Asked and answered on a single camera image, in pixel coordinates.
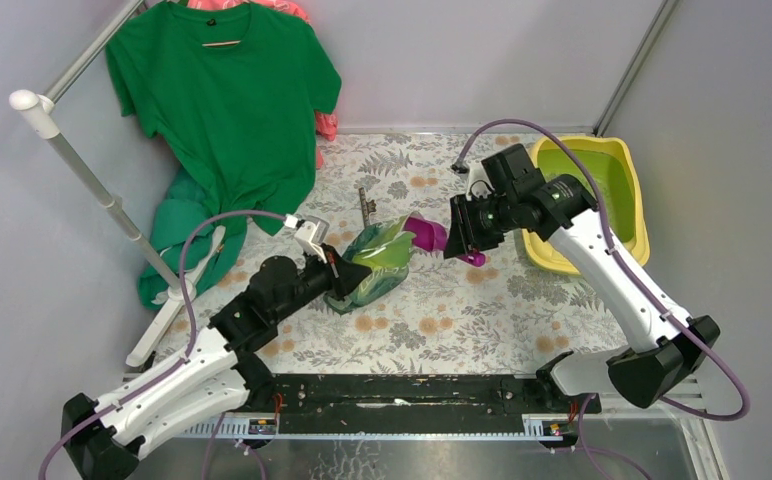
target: metal surface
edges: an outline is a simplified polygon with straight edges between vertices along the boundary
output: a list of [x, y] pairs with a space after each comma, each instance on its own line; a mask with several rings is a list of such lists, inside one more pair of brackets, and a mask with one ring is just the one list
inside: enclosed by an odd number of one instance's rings
[[71, 85], [77, 81], [77, 78], [86, 71], [89, 65], [103, 51], [103, 47], [118, 32], [124, 23], [133, 16], [136, 10], [143, 5], [144, 0], [128, 0], [121, 10], [115, 15], [111, 22], [98, 34], [94, 41], [74, 60], [74, 63], [68, 66], [62, 75], [53, 82], [53, 85], [45, 90], [44, 96], [51, 99], [53, 103], [59, 101], [62, 95], [71, 88]]
[[639, 74], [639, 70], [642, 68], [645, 59], [651, 53], [651, 49], [657, 42], [660, 33], [663, 32], [663, 28], [671, 18], [672, 13], [675, 11], [675, 7], [681, 0], [663, 0], [660, 4], [660, 8], [657, 10], [657, 14], [654, 15], [654, 19], [651, 21], [651, 25], [648, 26], [648, 30], [645, 31], [645, 36], [642, 37], [642, 42], [639, 44], [639, 48], [636, 49], [636, 53], [630, 60], [630, 64], [627, 66], [619, 85], [613, 92], [613, 96], [610, 98], [610, 103], [607, 104], [607, 108], [604, 109], [604, 113], [598, 119], [598, 122], [593, 128], [593, 133], [596, 137], [603, 137], [607, 133], [607, 128], [610, 126], [610, 122], [613, 120], [613, 116], [619, 109], [622, 100], [627, 95], [630, 86]]
[[[680, 428], [669, 420], [587, 421], [589, 444], [622, 453], [654, 480], [693, 479]], [[200, 478], [205, 440], [174, 439], [145, 459], [136, 480]], [[260, 478], [252, 456], [219, 440], [209, 478]], [[268, 478], [282, 479], [600, 479], [582, 453], [550, 454], [536, 442], [275, 440], [258, 450]], [[600, 459], [615, 480], [641, 479], [616, 460]]]
[[153, 265], [153, 268], [159, 272], [159, 275], [168, 283], [169, 286], [175, 290], [179, 290], [180, 281], [177, 275], [166, 265], [162, 257], [156, 252], [153, 246], [148, 241], [147, 237], [139, 230], [139, 227], [133, 223], [133, 220], [124, 212], [121, 208], [121, 199], [112, 196], [109, 190], [100, 183], [100, 180], [89, 169], [89, 166], [83, 162], [80, 154], [74, 150], [74, 147], [65, 139], [65, 136], [61, 133], [51, 139], [47, 140], [47, 143], [59, 154], [60, 158], [68, 165], [68, 168], [74, 172], [74, 175], [83, 182], [83, 185], [94, 195], [97, 202], [103, 207], [104, 210], [112, 217], [112, 220], [118, 224], [121, 230], [127, 235], [139, 250], [142, 251], [142, 255], [147, 261]]

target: t-shirt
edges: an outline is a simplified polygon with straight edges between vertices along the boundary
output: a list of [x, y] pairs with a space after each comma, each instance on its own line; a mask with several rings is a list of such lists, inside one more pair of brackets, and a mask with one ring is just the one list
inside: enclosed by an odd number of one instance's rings
[[[306, 198], [312, 112], [333, 111], [341, 80], [303, 20], [250, 2], [221, 11], [161, 2], [120, 29], [106, 58], [122, 114], [165, 138], [206, 189], [210, 213], [293, 213]], [[255, 221], [271, 234], [281, 227]], [[225, 225], [228, 234], [245, 228]]]

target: teal cloth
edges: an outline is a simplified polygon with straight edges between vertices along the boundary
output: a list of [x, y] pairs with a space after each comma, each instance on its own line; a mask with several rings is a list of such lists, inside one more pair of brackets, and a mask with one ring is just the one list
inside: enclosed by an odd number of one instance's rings
[[[206, 191], [203, 187], [181, 168], [168, 187], [165, 199], [156, 209], [150, 243], [157, 252], [161, 252], [162, 259], [175, 274], [180, 268], [180, 252], [183, 251], [186, 238], [201, 222], [212, 216], [212, 213], [204, 207], [205, 199]], [[212, 245], [212, 231], [212, 227], [206, 227], [195, 237], [189, 247], [189, 255], [186, 257], [186, 270], [194, 268], [209, 253]], [[225, 235], [221, 243], [224, 248], [210, 258], [203, 276], [195, 285], [198, 295], [218, 283], [233, 268], [242, 245], [245, 244], [246, 233], [247, 224], [245, 223], [245, 228], [241, 232]], [[148, 266], [142, 272], [137, 288], [142, 305], [151, 310], [162, 308], [162, 304], [155, 304], [153, 300], [168, 288], [168, 284], [155, 268]]]

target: leaf pattern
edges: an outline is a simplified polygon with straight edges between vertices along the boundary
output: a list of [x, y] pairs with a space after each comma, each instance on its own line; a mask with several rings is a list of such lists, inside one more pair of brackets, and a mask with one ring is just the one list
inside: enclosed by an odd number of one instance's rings
[[[372, 221], [411, 211], [446, 227], [448, 199], [465, 189], [450, 172], [468, 135], [339, 135], [319, 141], [325, 165], [298, 209], [330, 222], [326, 241], [341, 252], [362, 230], [359, 187], [377, 201]], [[518, 135], [529, 145], [538, 137]], [[510, 135], [480, 135], [469, 152], [479, 162], [508, 144]], [[319, 298], [278, 325], [260, 357], [275, 373], [518, 373], [529, 374], [566, 350], [600, 351], [624, 336], [592, 288], [578, 277], [540, 270], [526, 258], [520, 232], [488, 252], [482, 268], [416, 250], [409, 277], [371, 305], [339, 315]], [[247, 287], [273, 255], [299, 263], [290, 231], [271, 237], [251, 228], [239, 261], [222, 281], [194, 301], [197, 321]], [[188, 341], [181, 313], [157, 348], [157, 361]]]

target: white metal pole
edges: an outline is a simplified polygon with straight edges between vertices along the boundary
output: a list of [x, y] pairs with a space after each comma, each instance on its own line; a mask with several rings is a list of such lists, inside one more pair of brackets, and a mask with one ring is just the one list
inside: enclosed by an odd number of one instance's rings
[[106, 187], [100, 183], [100, 180], [89, 169], [88, 165], [83, 162], [83, 159], [74, 150], [74, 147], [68, 143], [62, 132], [59, 131], [59, 127], [50, 116], [50, 111], [53, 110], [53, 102], [47, 97], [36, 95], [29, 90], [18, 90], [9, 96], [9, 104], [24, 117], [24, 120], [33, 127], [33, 130], [36, 131], [39, 137], [46, 140], [56, 150], [56, 153], [65, 161], [68, 168], [74, 172], [89, 192], [94, 195], [100, 206], [121, 227], [127, 238], [139, 247], [142, 255], [165, 279], [168, 286], [174, 291], [179, 291], [180, 280], [177, 278], [177, 275], [162, 260], [162, 257], [156, 253], [147, 237], [144, 236], [121, 208], [121, 199], [109, 193]]

